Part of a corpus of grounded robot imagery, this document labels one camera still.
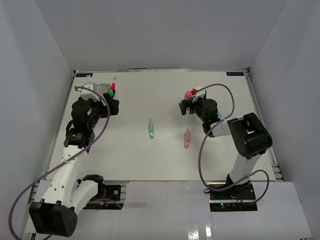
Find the pink object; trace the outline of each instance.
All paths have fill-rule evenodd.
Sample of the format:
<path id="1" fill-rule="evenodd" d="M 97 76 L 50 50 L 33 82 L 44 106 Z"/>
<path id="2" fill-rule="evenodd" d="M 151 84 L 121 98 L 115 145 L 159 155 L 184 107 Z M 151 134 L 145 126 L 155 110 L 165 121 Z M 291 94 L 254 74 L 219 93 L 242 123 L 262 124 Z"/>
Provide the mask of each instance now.
<path id="1" fill-rule="evenodd" d="M 184 99 L 185 100 L 189 100 L 189 99 L 192 99 L 193 98 L 193 94 L 191 91 L 186 91 L 185 94 L 184 94 Z"/>
<path id="2" fill-rule="evenodd" d="M 189 128 L 186 128 L 186 131 L 184 133 L 184 148 L 188 148 L 189 147 L 189 141 L 190 141 L 190 132 L 189 132 Z"/>

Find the green cap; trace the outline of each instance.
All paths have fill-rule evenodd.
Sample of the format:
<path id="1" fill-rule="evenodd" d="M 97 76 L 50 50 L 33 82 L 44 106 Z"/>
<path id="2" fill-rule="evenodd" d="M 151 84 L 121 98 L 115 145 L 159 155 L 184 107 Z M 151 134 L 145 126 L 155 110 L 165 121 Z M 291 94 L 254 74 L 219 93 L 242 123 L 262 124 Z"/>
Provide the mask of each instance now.
<path id="1" fill-rule="evenodd" d="M 114 96 L 114 91 L 112 91 L 112 89 L 109 90 L 109 95 L 110 95 L 110 97 Z"/>

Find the white wall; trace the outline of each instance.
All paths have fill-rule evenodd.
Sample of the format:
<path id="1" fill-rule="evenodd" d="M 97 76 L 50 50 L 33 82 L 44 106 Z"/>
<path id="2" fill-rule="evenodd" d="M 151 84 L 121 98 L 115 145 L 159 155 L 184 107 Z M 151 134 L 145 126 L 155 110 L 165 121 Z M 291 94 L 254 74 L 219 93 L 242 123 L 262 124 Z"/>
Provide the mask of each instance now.
<path id="1" fill-rule="evenodd" d="M 0 239 L 13 200 L 48 159 L 72 71 L 33 0 L 0 1 Z M 29 195 L 18 203 L 21 233 Z"/>
<path id="2" fill-rule="evenodd" d="M 289 0 L 252 66 L 280 169 L 295 185 L 315 240 L 320 240 L 319 56 L 319 1 Z"/>
<path id="3" fill-rule="evenodd" d="M 35 0 L 73 70 L 250 67 L 287 0 Z"/>

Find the white tabletop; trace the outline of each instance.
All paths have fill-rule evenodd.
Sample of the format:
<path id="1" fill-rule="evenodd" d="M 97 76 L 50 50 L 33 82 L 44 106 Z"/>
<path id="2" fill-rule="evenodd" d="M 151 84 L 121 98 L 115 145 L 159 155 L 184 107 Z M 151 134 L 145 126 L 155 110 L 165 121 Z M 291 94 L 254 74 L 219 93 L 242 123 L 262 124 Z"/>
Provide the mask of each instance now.
<path id="1" fill-rule="evenodd" d="M 50 181 L 41 180 L 35 201 Z M 256 197 L 265 182 L 254 182 Z M 271 182 L 257 202 L 258 211 L 210 212 L 209 196 L 200 182 L 133 181 L 127 185 L 122 210 L 82 210 L 70 238 L 50 240 L 299 240 L 311 238 L 292 182 Z M 26 233 L 35 228 L 28 217 Z M 37 234 L 36 239 L 46 236 Z"/>
<path id="2" fill-rule="evenodd" d="M 233 117 L 255 112 L 246 78 L 227 76 L 226 72 L 159 71 L 159 72 L 95 72 L 92 77 L 76 77 L 65 108 L 55 143 L 50 169 L 61 160 L 71 106 L 79 92 L 75 85 L 86 82 L 116 83 L 115 98 L 120 101 L 119 114 L 110 117 L 109 125 L 90 149 L 79 178 L 87 174 L 102 175 L 112 181 L 199 181 L 198 154 L 205 133 L 195 115 L 181 115 L 178 103 L 185 91 L 197 85 L 227 85 L 235 100 Z M 207 98 L 218 103 L 222 117 L 232 109 L 229 93 L 221 86 L 207 89 Z M 154 124 L 154 139 L 149 138 L 148 122 Z M 100 119 L 94 132 L 97 136 L 105 119 Z M 184 133 L 190 130 L 189 148 L 184 148 Z M 202 174 L 207 181 L 224 181 L 233 168 L 237 150 L 231 136 L 208 138 L 202 153 Z M 261 156 L 255 168 L 267 171 L 275 180 L 271 158 Z M 264 174 L 252 180 L 264 181 Z"/>

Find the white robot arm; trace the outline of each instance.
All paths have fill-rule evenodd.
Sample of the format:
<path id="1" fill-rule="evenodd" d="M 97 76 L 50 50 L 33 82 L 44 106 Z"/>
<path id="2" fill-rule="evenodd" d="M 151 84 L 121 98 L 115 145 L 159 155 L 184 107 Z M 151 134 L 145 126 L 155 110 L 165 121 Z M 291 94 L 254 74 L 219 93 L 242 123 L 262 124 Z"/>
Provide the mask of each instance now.
<path id="1" fill-rule="evenodd" d="M 203 131 L 208 134 L 212 126 L 221 119 L 218 114 L 218 104 L 207 98 L 207 92 L 202 85 L 187 91 L 184 100 L 179 103 L 181 114 L 196 114 L 203 122 Z M 238 151 L 233 169 L 226 178 L 226 187 L 252 173 L 257 161 L 268 148 L 272 146 L 272 138 L 255 113 L 243 117 L 224 120 L 208 134 L 209 137 L 231 135 Z M 237 183 L 233 188 L 244 186 L 250 178 Z"/>
<path id="2" fill-rule="evenodd" d="M 84 87 L 103 95 L 109 105 L 110 115 L 119 112 L 119 101 L 113 99 L 115 86 L 87 82 Z M 91 200 L 105 195 L 103 177 L 87 175 L 73 191 L 82 162 L 90 151 L 89 144 L 95 139 L 94 128 L 100 118 L 108 116 L 107 108 L 99 97 L 82 89 L 80 98 L 73 103 L 72 120 L 66 127 L 66 138 L 61 162 L 86 148 L 86 151 L 60 167 L 43 194 L 40 202 L 32 202 L 29 208 L 37 233 L 70 237 L 77 226 L 78 214 Z"/>

